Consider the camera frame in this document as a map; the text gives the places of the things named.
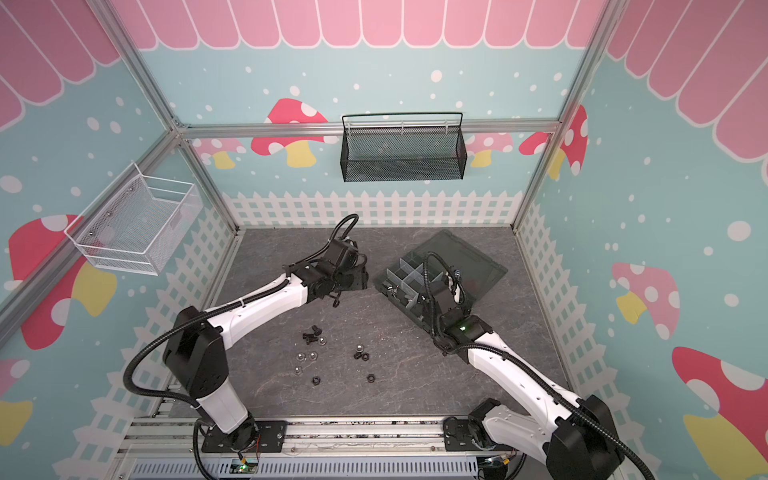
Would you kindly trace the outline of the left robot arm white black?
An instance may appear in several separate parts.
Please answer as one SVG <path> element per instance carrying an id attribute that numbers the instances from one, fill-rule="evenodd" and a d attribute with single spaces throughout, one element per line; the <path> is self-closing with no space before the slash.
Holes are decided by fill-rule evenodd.
<path id="1" fill-rule="evenodd" d="M 123 373 L 126 390 L 145 397 L 175 398 L 199 411 L 222 434 L 255 440 L 259 427 L 229 379 L 227 351 L 286 312 L 325 298 L 337 307 L 343 293 L 366 289 L 367 258 L 349 237 L 358 221 L 356 213 L 345 216 L 318 251 L 284 266 L 271 283 L 209 310 L 181 311 L 170 330 L 128 362 Z M 163 363 L 183 384 L 181 394 L 141 387 L 134 380 L 141 362 L 161 346 Z"/>

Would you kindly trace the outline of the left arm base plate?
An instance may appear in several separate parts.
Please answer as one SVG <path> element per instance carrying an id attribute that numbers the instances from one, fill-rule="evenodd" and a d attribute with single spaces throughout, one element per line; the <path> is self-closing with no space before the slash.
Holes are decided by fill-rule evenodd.
<path id="1" fill-rule="evenodd" d="M 204 434 L 203 453 L 280 453 L 288 423 L 277 420 L 247 420 L 231 433 L 213 427 Z"/>

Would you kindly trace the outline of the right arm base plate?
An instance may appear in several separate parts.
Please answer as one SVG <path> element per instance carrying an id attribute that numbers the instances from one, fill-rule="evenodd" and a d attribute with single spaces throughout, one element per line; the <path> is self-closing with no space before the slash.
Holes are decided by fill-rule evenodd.
<path id="1" fill-rule="evenodd" d="M 442 433 L 447 451 L 492 451 L 496 448 L 482 424 L 470 417 L 446 417 Z"/>

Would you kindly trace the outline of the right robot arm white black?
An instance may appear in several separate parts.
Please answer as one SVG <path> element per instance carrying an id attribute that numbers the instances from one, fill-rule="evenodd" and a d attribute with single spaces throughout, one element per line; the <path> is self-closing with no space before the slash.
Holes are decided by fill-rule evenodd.
<path id="1" fill-rule="evenodd" d="M 517 355 L 490 325 L 472 314 L 465 290 L 446 269 L 424 272 L 423 302 L 433 343 L 487 375 L 528 413 L 499 405 L 484 413 L 483 431 L 495 444 L 514 447 L 545 464 L 554 479 L 609 479 L 626 461 L 644 479 L 654 474 L 620 439 L 608 405 L 582 398 L 552 381 Z"/>

